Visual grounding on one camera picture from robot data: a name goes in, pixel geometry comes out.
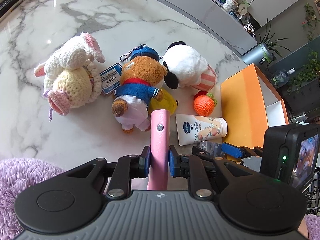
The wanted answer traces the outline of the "orange and white storage box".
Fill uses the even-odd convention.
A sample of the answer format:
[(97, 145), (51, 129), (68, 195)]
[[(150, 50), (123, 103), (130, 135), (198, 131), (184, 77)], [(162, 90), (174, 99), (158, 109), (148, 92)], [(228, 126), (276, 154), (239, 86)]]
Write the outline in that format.
[(269, 127), (289, 123), (284, 100), (254, 64), (221, 83), (222, 117), (228, 133), (223, 142), (263, 147)]

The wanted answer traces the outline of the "blue price tag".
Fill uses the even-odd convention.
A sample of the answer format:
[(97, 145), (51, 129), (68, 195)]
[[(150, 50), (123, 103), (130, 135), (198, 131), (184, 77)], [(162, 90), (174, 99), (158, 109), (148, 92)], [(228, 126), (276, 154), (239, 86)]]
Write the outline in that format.
[(100, 72), (101, 88), (104, 95), (110, 95), (120, 86), (122, 66), (116, 63)]

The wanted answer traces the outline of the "white lotion tube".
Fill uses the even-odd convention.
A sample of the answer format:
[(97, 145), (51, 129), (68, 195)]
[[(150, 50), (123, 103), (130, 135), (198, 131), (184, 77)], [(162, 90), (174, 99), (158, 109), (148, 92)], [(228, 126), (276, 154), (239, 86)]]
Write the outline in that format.
[(180, 146), (223, 138), (228, 126), (223, 118), (176, 114), (178, 143)]

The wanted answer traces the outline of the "crochet bunny doll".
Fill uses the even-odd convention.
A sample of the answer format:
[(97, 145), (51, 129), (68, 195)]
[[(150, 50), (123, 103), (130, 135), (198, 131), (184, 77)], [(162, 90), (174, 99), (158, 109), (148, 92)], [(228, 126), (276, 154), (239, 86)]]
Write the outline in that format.
[(53, 112), (66, 116), (101, 94), (102, 81), (95, 61), (105, 62), (99, 44), (91, 34), (81, 33), (34, 69), (35, 77), (44, 77), (43, 98), (49, 103), (49, 120)]

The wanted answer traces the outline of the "potted green plant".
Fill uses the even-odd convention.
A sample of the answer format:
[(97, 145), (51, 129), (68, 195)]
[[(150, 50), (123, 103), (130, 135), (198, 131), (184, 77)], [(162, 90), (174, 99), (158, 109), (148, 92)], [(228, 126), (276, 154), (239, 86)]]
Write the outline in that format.
[(287, 40), (287, 37), (283, 38), (274, 38), (275, 33), (271, 33), (271, 28), (272, 28), (272, 22), (266, 19), (266, 24), (265, 24), (265, 33), (264, 35), (261, 35), (258, 33), (259, 37), (259, 43), (263, 43), (267, 49), (272, 53), (276, 53), (279, 57), (283, 57), (281, 52), (278, 50), (278, 48), (285, 49), (289, 52), (292, 52), (289, 48), (286, 46), (283, 46), (280, 44), (280, 42)]

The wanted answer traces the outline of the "yellow plastic coin case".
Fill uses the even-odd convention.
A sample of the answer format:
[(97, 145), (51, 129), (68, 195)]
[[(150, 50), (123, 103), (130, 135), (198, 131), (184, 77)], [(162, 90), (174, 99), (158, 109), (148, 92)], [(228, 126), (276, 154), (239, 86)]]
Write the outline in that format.
[(150, 99), (150, 103), (148, 106), (149, 114), (154, 110), (158, 109), (166, 109), (170, 112), (170, 115), (173, 115), (178, 107), (178, 101), (173, 98), (173, 96), (167, 92), (165, 89), (163, 91), (163, 99), (162, 101), (157, 101), (156, 99)]

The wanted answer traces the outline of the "white panda plush striped pants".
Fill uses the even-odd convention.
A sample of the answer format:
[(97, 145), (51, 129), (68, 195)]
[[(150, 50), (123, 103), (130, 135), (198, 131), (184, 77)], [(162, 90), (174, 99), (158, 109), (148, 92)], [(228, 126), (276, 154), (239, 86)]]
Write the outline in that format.
[(183, 41), (168, 46), (162, 59), (168, 71), (164, 82), (171, 89), (193, 87), (209, 91), (216, 85), (215, 70), (197, 50)]

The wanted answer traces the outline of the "orange crochet fruit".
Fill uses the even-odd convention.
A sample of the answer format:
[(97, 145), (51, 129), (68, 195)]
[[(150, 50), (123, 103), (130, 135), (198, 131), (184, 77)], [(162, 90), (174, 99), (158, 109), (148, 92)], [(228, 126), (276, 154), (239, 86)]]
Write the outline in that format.
[(207, 91), (199, 91), (194, 96), (193, 108), (197, 115), (210, 116), (213, 113), (217, 100), (212, 93)]

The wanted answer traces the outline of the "pink notebook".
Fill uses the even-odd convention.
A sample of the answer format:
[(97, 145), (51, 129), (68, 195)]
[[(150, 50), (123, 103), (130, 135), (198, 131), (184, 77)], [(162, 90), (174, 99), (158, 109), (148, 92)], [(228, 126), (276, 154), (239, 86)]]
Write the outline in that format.
[(150, 172), (148, 190), (167, 191), (170, 139), (170, 112), (157, 109), (151, 113)]

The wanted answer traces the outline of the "purple fluffy sleeve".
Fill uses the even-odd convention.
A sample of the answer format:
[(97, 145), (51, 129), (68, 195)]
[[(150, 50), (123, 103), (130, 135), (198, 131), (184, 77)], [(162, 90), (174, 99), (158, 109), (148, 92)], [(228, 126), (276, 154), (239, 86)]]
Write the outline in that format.
[(28, 187), (63, 172), (64, 169), (40, 159), (1, 160), (1, 239), (14, 239), (22, 232), (14, 211), (17, 196)]

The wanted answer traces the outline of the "large water bottle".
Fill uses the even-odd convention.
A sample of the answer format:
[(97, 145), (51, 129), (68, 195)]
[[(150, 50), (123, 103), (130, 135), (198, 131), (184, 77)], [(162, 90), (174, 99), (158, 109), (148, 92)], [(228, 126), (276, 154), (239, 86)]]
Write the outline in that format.
[(273, 73), (270, 77), (270, 83), (274, 86), (274, 88), (280, 88), (289, 81), (289, 76), (295, 72), (295, 68), (290, 70), (278, 70)]

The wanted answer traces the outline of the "brown bear plush sailor outfit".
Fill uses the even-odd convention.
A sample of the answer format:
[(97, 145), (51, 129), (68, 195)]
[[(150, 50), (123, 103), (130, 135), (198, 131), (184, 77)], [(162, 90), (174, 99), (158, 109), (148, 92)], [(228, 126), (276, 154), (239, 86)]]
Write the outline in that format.
[(111, 111), (123, 132), (130, 133), (135, 127), (145, 132), (151, 126), (150, 100), (163, 100), (161, 87), (168, 70), (159, 62), (159, 54), (146, 44), (131, 50), (126, 58), (130, 61), (123, 65)]

